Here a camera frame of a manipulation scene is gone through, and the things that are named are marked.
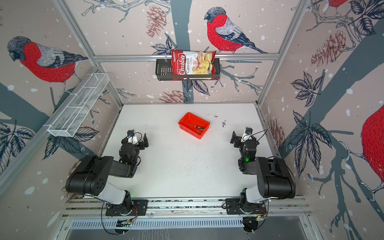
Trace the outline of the orange handled screwdriver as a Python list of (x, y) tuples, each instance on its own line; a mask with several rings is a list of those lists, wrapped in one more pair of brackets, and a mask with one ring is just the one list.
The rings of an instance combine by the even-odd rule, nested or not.
[(204, 131), (205, 130), (205, 128), (201, 127), (201, 126), (193, 125), (193, 124), (190, 124), (190, 123), (187, 123), (187, 125), (192, 126), (192, 127), (196, 128), (196, 129), (198, 129), (200, 131)]

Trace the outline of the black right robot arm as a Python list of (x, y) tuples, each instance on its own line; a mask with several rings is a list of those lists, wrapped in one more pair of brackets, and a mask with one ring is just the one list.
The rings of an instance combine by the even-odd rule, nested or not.
[(230, 143), (239, 149), (239, 170), (244, 175), (256, 176), (256, 185), (244, 188), (239, 198), (226, 199), (222, 209), (228, 215), (255, 215), (257, 218), (268, 215), (270, 200), (292, 199), (296, 195), (296, 182), (285, 160), (278, 157), (258, 157), (260, 141), (251, 128), (246, 128), (242, 136), (233, 132)]

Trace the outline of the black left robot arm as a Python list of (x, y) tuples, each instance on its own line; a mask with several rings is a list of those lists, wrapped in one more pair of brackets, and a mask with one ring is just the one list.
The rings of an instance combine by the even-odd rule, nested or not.
[(134, 177), (141, 163), (140, 151), (149, 146), (146, 134), (133, 130), (121, 141), (119, 159), (111, 156), (87, 156), (70, 174), (65, 189), (68, 193), (90, 196), (105, 203), (105, 216), (145, 216), (147, 200), (133, 200), (131, 193), (116, 187), (108, 177)]

